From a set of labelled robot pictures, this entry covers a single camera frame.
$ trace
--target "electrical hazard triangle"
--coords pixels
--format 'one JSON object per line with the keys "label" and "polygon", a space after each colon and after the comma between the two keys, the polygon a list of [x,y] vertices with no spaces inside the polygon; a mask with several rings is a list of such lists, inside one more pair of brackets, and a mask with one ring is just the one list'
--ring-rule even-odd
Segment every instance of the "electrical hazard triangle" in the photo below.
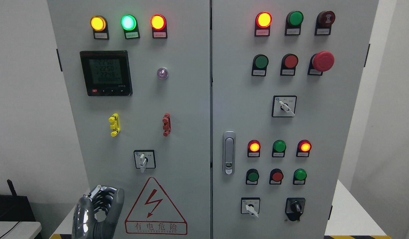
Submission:
{"label": "electrical hazard triangle", "polygon": [[129,234],[186,235],[188,224],[154,177],[148,178],[125,220]]}

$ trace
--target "white switch handle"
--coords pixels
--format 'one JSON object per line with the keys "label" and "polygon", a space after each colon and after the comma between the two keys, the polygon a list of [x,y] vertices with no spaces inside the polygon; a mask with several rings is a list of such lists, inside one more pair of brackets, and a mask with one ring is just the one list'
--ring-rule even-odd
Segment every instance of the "white switch handle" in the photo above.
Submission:
{"label": "white switch handle", "polygon": [[290,116],[294,117],[295,114],[293,113],[293,111],[291,110],[291,108],[288,107],[287,104],[285,104],[285,103],[282,102],[281,100],[278,101],[278,103],[280,103],[281,108],[282,108],[287,114],[289,114]]}
{"label": "white switch handle", "polygon": [[145,154],[141,154],[139,157],[139,168],[141,169],[141,173],[145,171],[145,165],[147,165],[147,158],[145,157]]}
{"label": "white switch handle", "polygon": [[245,209],[246,209],[246,211],[250,214],[250,216],[254,216],[254,217],[256,217],[256,218],[259,218],[259,215],[258,215],[257,212],[254,210],[254,207],[253,207],[253,206],[246,205],[246,206],[245,206]]}

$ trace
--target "lightning bolt symbol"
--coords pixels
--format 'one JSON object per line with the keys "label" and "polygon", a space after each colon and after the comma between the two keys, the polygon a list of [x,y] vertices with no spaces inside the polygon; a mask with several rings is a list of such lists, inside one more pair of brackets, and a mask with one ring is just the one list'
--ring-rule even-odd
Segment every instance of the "lightning bolt symbol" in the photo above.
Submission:
{"label": "lightning bolt symbol", "polygon": [[151,217],[151,216],[153,215],[154,209],[156,209],[157,206],[158,206],[158,205],[162,202],[162,200],[163,200],[163,199],[159,199],[159,200],[155,200],[155,201],[150,201],[151,198],[154,196],[154,194],[156,194],[156,192],[157,192],[157,190],[156,190],[156,189],[153,189],[153,192],[151,192],[150,196],[148,197],[147,201],[146,201],[145,204],[144,204],[144,205],[147,205],[147,204],[151,204],[151,203],[155,203],[155,202],[157,203],[157,204],[154,206],[153,210],[151,210],[151,212],[148,213],[147,218],[149,218],[149,217]]}

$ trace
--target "yellow terminal connector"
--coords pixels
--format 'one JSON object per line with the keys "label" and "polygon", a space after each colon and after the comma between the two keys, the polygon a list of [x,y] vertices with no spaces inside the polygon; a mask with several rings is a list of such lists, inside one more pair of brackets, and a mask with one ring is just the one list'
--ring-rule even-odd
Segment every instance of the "yellow terminal connector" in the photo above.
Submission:
{"label": "yellow terminal connector", "polygon": [[119,121],[119,115],[114,113],[112,116],[110,116],[110,118],[108,119],[108,121],[111,123],[110,124],[110,129],[112,129],[113,131],[110,133],[110,135],[112,137],[115,137],[116,135],[118,135],[120,133],[120,121]]}

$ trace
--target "gray metal panel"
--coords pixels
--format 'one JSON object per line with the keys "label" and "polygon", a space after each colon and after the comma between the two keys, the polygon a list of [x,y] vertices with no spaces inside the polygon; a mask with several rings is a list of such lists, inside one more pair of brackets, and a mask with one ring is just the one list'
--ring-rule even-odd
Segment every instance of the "gray metal panel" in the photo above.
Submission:
{"label": "gray metal panel", "polygon": [[[125,189],[115,238],[149,177],[155,177],[188,222],[184,238],[210,237],[210,36],[209,1],[48,1],[64,78],[89,185]],[[124,39],[120,19],[136,17],[141,38]],[[150,18],[164,15],[168,39],[152,39]],[[89,21],[102,15],[110,40],[95,40]],[[127,50],[133,95],[89,97],[81,50]],[[167,67],[169,77],[156,71]],[[121,133],[110,136],[108,118],[118,113]],[[171,114],[172,132],[163,137],[162,118]],[[133,150],[154,149],[156,169],[135,168]]]}
{"label": "gray metal panel", "polygon": [[[213,225],[214,238],[309,238],[324,234],[347,133],[364,66],[377,1],[213,0]],[[332,10],[330,36],[314,36],[317,15]],[[271,36],[255,38],[256,15],[272,14]],[[284,36],[290,11],[304,14],[300,36]],[[308,76],[313,54],[328,50],[336,62],[323,76]],[[269,58],[266,77],[252,77],[257,54]],[[299,57],[296,75],[280,76],[283,56]],[[274,95],[296,95],[294,118],[272,118]],[[221,170],[222,136],[236,133],[235,173]],[[247,158],[247,143],[261,143],[261,157]],[[272,158],[272,144],[287,144],[285,158]],[[312,143],[309,158],[295,157],[297,143]],[[259,184],[245,185],[245,173],[259,170]],[[272,169],[283,170],[281,185],[269,185]],[[305,185],[292,185],[304,168]],[[240,213],[241,197],[259,197],[259,218]],[[288,197],[306,198],[301,221],[288,221]]]}

